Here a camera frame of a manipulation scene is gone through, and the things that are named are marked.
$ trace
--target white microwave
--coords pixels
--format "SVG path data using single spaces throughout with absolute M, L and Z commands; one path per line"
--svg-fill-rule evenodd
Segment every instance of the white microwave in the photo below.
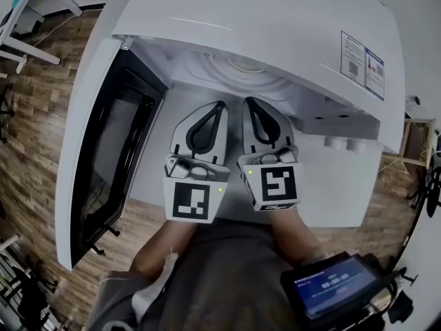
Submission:
M 149 75 L 153 107 L 182 85 L 241 99 L 251 95 L 291 116 L 305 134 L 375 141 L 399 151 L 405 96 L 402 48 L 395 19 L 379 1 L 128 0 L 121 9 L 112 33 L 98 43 L 95 36 L 98 47 L 87 57 L 72 94 L 56 197 L 57 252 L 66 268 L 95 248 L 102 234 L 80 241 L 82 248 L 74 251 L 83 221 L 94 221 L 95 213 L 84 215 L 80 207 L 85 206 L 75 201 L 76 187 L 83 191 L 82 200 L 88 197 L 77 181 L 82 163 L 94 163 L 93 151 L 82 155 L 88 124 L 100 99 L 106 99 L 102 94 L 112 66 L 123 55 L 130 54 L 132 66 Z M 138 155 L 157 110 L 143 124 L 144 137 L 134 148 Z M 127 139 L 127 133 L 120 135 Z M 120 158 L 114 156 L 117 163 Z M 136 158 L 124 179 L 126 189 Z M 109 179 L 99 176 L 98 181 L 108 185 Z M 118 213 L 107 213 L 102 227 L 121 214 L 126 196 L 127 191 L 113 207 Z M 75 228 L 75 221 L 80 226 Z

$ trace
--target chair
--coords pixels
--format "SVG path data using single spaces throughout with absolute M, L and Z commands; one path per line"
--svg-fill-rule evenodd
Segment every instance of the chair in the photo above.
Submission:
M 9 115 L 10 117 L 13 117 L 15 115 L 14 110 L 12 110 L 12 109 L 1 110 L 3 103 L 6 104 L 6 100 L 5 100 L 6 93 L 8 92 L 8 90 L 11 90 L 11 89 L 12 89 L 12 85 L 7 85 L 3 89 L 3 93 L 0 94 L 0 115 Z M 0 123 L 0 140 L 1 140 L 1 142 L 6 143 L 8 140 L 3 136 L 2 127 L 3 127 L 3 125 Z
M 73 0 L 62 1 L 76 16 L 81 16 L 83 12 L 76 5 L 76 3 L 73 2 Z M 30 46 L 29 44 L 26 44 L 10 36 L 20 17 L 20 14 L 23 12 L 23 9 L 26 7 L 29 0 L 0 0 L 0 2 L 0 46 L 4 44 L 10 48 L 17 49 L 24 54 L 29 54 L 39 59 L 43 59 L 47 62 L 58 65 L 60 63 L 59 58 L 54 57 L 47 52 L 44 52 L 34 46 Z M 20 73 L 21 69 L 27 61 L 25 57 L 20 57 L 2 50 L 0 50 L 0 57 L 17 61 L 19 63 L 17 67 L 17 74 Z M 0 74 L 0 77 L 6 78 L 7 75 Z

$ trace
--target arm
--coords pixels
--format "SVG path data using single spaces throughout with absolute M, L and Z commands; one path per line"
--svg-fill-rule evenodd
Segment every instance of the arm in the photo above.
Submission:
M 271 211 L 269 218 L 277 245 L 291 265 L 325 254 L 316 236 L 303 223 L 296 208 Z
M 196 229 L 196 223 L 166 221 L 156 234 L 138 251 L 130 272 L 140 272 L 151 280 L 159 277 L 170 250 L 181 255 Z

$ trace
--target black chair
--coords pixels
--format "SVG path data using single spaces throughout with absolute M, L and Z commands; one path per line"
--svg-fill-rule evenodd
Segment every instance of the black chair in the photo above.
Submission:
M 1 107 L 2 107 L 3 103 L 5 103 L 7 108 L 8 108 L 8 104 L 6 103 L 5 96 L 6 96 L 6 93 L 8 92 L 8 90 L 11 90 L 11 89 L 12 89 L 12 85 L 6 85 L 5 88 L 3 89 L 3 93 L 0 94 L 0 115 L 9 115 L 10 117 L 13 117 L 15 115 L 14 110 L 12 110 L 12 109 L 1 110 Z M 2 131 L 3 129 L 2 129 L 2 127 L 3 127 L 3 125 L 0 122 L 0 140 L 3 143 L 6 143 L 7 140 L 3 136 L 3 131 Z

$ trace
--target label sticker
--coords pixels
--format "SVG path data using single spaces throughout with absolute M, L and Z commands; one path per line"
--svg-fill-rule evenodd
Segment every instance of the label sticker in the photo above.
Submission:
M 366 77 L 365 46 L 342 31 L 340 72 L 363 87 Z
M 366 89 L 384 101 L 384 63 L 368 48 L 366 49 Z

